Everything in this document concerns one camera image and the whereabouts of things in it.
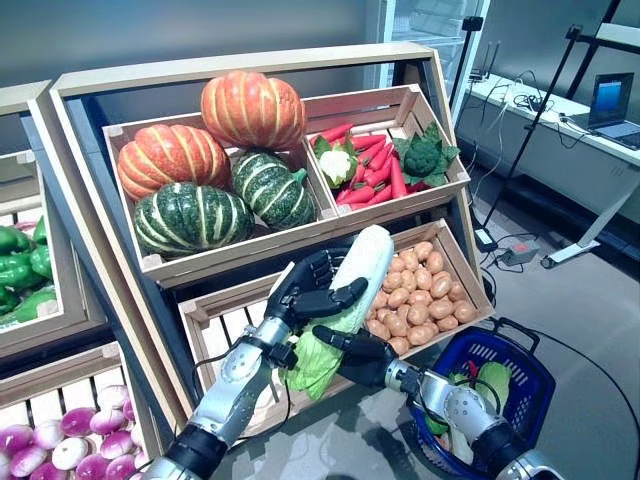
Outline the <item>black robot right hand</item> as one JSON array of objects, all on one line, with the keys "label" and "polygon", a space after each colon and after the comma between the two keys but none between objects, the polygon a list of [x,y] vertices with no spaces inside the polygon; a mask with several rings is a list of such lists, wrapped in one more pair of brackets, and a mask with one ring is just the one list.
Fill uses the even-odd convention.
[{"label": "black robot right hand", "polygon": [[365,329],[345,333],[317,325],[312,333],[318,340],[341,352],[337,370],[340,376],[365,387],[386,386],[387,370],[398,358],[388,342]]}]

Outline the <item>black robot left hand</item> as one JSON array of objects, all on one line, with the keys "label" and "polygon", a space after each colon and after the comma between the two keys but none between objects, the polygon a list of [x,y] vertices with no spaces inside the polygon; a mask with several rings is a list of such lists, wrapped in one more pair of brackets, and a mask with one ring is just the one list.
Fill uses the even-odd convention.
[{"label": "black robot left hand", "polygon": [[322,249],[295,263],[267,300],[266,318],[281,320],[299,333],[311,319],[338,314],[353,306],[368,287],[365,277],[331,287],[349,249]]}]

